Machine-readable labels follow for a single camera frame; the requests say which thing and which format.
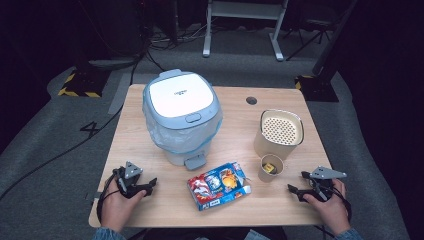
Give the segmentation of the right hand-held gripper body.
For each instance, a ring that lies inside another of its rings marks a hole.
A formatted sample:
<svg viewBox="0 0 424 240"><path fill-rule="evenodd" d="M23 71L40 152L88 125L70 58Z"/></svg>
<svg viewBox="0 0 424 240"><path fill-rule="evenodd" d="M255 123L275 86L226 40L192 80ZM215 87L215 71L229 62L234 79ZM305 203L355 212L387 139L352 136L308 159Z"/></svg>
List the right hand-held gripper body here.
<svg viewBox="0 0 424 240"><path fill-rule="evenodd" d="M323 166L318 166L309 174L309 184L317 193L317 199L321 202L328 201L333 195L333 179L345 178L345 172L339 172Z"/></svg>

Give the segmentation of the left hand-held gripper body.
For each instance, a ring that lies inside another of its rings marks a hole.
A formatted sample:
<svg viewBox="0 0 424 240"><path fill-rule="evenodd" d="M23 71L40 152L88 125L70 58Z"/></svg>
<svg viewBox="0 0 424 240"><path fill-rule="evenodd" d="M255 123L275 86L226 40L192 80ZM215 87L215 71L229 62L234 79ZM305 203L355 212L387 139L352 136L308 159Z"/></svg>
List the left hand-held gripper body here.
<svg viewBox="0 0 424 240"><path fill-rule="evenodd" d="M125 198L130 199L143 190L145 190L148 195L149 185L137 184L142 172L143 170L141 168L129 161L126 162L125 167L121 166L113 170L114 175L117 177L116 183L118 189Z"/></svg>

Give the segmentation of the brown paper cup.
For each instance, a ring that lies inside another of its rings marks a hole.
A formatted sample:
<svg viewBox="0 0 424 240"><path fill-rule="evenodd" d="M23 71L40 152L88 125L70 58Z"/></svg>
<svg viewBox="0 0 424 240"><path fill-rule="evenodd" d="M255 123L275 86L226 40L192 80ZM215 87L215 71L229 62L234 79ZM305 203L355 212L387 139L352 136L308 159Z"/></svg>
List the brown paper cup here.
<svg viewBox="0 0 424 240"><path fill-rule="evenodd" d="M276 174L268 174L262 168L262 165L265 163L271 163L277 168ZM279 176L284 170L284 162L278 156L274 154L266 154L261 158L260 169L258 172L258 177L262 182L269 183L273 181L277 176Z"/></svg>

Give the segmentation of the beige container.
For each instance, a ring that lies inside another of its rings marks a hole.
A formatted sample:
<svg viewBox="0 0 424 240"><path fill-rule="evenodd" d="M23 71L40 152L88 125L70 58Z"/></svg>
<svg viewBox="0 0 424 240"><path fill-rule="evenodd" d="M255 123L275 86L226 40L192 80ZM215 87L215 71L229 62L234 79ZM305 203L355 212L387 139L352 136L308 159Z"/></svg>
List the beige container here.
<svg viewBox="0 0 424 240"><path fill-rule="evenodd" d="M260 124L258 132L254 138L254 150L259 157L263 157L266 154L274 154L280 159L285 160L291 152L299 145L296 146L285 146L280 144L272 143L265 139L260 131Z"/></svg>

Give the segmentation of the white perforated strainer insert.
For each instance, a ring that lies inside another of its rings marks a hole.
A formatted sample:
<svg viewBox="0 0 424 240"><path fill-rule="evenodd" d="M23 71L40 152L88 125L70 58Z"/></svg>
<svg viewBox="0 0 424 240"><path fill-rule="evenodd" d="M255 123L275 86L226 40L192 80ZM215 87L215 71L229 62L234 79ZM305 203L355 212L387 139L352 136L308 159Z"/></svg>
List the white perforated strainer insert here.
<svg viewBox="0 0 424 240"><path fill-rule="evenodd" d="M302 120L285 110L265 110L261 115L260 131L266 140L275 144L296 146L304 140Z"/></svg>

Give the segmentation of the colourful snack box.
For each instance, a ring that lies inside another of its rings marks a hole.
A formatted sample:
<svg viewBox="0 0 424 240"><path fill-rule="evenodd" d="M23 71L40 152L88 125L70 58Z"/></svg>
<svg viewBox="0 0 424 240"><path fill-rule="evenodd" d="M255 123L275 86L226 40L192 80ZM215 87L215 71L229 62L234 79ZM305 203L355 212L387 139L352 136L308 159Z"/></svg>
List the colourful snack box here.
<svg viewBox="0 0 424 240"><path fill-rule="evenodd" d="M187 187L199 211L232 202L251 193L238 162L225 163L187 181Z"/></svg>

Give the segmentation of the white and blue pedal bin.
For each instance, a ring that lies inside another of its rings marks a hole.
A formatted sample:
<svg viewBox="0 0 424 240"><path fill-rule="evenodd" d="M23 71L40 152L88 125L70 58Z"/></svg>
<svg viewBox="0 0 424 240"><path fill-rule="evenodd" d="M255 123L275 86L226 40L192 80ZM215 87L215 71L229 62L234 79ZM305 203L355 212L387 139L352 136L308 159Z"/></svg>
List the white and blue pedal bin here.
<svg viewBox="0 0 424 240"><path fill-rule="evenodd" d="M148 89L155 111L163 118L177 118L205 109L212 104L213 94L216 94L201 75L180 69L159 74L145 89ZM206 164L211 143L200 151L186 154L172 154L161 149L172 164L195 170Z"/></svg>

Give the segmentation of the person's left hand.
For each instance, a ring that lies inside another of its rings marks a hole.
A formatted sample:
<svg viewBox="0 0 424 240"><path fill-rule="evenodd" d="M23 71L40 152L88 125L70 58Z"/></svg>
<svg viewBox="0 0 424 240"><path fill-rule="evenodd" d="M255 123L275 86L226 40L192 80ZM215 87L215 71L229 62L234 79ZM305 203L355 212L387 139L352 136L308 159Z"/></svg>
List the person's left hand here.
<svg viewBox="0 0 424 240"><path fill-rule="evenodd" d="M134 208L144 198L146 191L142 190L130 199L125 198L119 191L116 181L112 180L106 190L107 198L103 201L101 226L115 232L121 232Z"/></svg>

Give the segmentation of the person's right hand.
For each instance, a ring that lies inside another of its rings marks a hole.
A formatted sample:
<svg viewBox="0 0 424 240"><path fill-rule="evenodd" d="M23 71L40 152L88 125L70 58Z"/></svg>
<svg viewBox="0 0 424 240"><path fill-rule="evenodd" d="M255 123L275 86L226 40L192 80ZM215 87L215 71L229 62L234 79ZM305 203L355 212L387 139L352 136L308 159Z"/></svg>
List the person's right hand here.
<svg viewBox="0 0 424 240"><path fill-rule="evenodd" d="M321 219L331 229L333 234L338 236L350 230L351 225L348 220L348 210L343 202L346 193L345 185L339 179L333 179L332 182L334 190L340 196L333 194L326 202L321 202L310 194L305 194L303 198L318 211Z"/></svg>

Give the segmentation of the translucent bin liner bag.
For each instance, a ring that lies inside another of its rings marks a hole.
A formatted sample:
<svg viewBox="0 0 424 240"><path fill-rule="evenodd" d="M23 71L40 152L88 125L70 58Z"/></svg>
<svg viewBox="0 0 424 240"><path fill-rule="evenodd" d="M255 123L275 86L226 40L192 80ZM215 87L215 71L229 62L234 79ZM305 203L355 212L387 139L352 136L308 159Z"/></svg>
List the translucent bin liner bag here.
<svg viewBox="0 0 424 240"><path fill-rule="evenodd" d="M148 89L143 91L142 111L152 141L172 154L200 151L209 144L219 131L223 113L213 94L210 106L177 118L163 118L155 111Z"/></svg>

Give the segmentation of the grey floor tape strip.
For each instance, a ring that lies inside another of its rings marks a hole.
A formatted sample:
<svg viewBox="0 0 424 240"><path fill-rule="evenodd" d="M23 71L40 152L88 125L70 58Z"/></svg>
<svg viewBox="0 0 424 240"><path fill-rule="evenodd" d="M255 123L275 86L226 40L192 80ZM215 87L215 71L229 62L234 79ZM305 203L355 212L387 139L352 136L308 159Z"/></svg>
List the grey floor tape strip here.
<svg viewBox="0 0 424 240"><path fill-rule="evenodd" d="M108 113L110 115L116 114L125 102L125 98L128 92L129 86L132 84L132 75L130 73L126 73L122 76L117 90L115 92L114 98L109 106Z"/></svg>

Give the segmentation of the black stand with striped base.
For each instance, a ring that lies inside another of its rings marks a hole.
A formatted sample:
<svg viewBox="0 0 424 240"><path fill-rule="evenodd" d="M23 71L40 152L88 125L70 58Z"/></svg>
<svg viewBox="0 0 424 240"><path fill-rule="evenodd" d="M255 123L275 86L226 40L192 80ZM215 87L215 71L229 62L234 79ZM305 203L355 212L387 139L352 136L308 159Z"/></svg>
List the black stand with striped base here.
<svg viewBox="0 0 424 240"><path fill-rule="evenodd" d="M331 53L349 19L357 0L302 0L299 28L316 30L317 34L296 50L300 53L315 39L332 31L333 35L312 69L312 75L299 75L294 79L306 101L338 102L331 80L336 67L331 65Z"/></svg>
<svg viewBox="0 0 424 240"><path fill-rule="evenodd" d="M66 78L58 95L100 98L111 71L93 66L79 49L72 50L71 56L75 68Z"/></svg>

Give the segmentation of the black tripod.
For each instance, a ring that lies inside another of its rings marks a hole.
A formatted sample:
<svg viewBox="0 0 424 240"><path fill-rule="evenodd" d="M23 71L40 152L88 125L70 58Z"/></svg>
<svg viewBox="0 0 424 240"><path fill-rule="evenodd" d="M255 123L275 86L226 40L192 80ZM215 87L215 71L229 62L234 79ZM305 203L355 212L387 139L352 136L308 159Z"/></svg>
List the black tripod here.
<svg viewBox="0 0 424 240"><path fill-rule="evenodd" d="M337 21L329 17L301 17L284 35L284 37L288 37L291 33L297 32L301 43L300 47L291 53L286 60L290 61L315 40L321 43L323 37L330 39L328 32L333 31L336 26ZM303 32L313 33L313 36L305 40L302 35Z"/></svg>

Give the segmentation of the white desk frame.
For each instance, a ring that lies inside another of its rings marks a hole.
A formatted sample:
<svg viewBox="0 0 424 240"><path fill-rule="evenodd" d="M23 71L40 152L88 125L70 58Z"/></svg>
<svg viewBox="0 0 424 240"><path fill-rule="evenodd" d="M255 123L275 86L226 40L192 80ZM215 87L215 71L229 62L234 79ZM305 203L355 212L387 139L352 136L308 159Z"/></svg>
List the white desk frame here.
<svg viewBox="0 0 424 240"><path fill-rule="evenodd" d="M269 34L269 39L277 61L283 61L284 55L278 43L279 32L287 10L288 0L281 3L245 3L245 2L225 2L219 0L208 0L206 10L206 35L202 56L209 57L211 54L212 40L212 18L230 17L243 19L273 20L276 22L274 31Z"/></svg>

